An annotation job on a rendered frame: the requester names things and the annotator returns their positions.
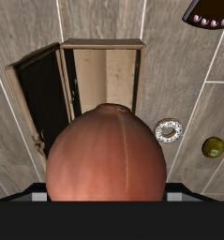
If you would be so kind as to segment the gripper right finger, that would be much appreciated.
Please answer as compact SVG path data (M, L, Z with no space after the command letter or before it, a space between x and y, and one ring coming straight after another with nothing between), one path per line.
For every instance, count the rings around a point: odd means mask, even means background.
M167 183L163 198L164 202L192 202L192 192L181 183Z

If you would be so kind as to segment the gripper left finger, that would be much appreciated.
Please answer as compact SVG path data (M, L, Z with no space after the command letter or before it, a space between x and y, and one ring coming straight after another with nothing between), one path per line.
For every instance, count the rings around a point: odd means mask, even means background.
M34 183L22 192L23 195L28 195L32 202L49 202L49 197L45 183Z

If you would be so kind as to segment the red-brown onion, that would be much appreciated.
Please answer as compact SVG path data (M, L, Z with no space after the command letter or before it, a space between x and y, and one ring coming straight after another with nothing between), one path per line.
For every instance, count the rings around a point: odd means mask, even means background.
M74 119L50 151L54 201L159 201L166 162L151 129L128 108L101 104Z

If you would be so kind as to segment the wooden box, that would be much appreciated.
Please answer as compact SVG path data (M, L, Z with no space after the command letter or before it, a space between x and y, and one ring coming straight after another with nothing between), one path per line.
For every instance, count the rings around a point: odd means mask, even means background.
M69 120L100 103L139 112L145 44L138 38L78 39L56 54Z

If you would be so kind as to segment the green round fruit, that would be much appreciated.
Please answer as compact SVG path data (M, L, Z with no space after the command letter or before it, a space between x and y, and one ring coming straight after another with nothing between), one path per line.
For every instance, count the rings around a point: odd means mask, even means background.
M202 153L207 158L218 158L224 152L224 141L218 137L210 137L202 144Z

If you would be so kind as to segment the white sprinkled donut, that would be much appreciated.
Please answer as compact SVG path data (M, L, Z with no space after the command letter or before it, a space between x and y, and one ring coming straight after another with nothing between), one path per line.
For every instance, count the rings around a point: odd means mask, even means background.
M161 143L173 143L183 135L183 126L175 118L164 118L155 124L154 134Z

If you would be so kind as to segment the dark chocolate cake wedge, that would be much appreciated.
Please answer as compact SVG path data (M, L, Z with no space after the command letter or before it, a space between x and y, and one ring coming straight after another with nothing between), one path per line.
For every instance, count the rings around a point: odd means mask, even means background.
M192 0L182 20L201 29L224 29L224 0Z

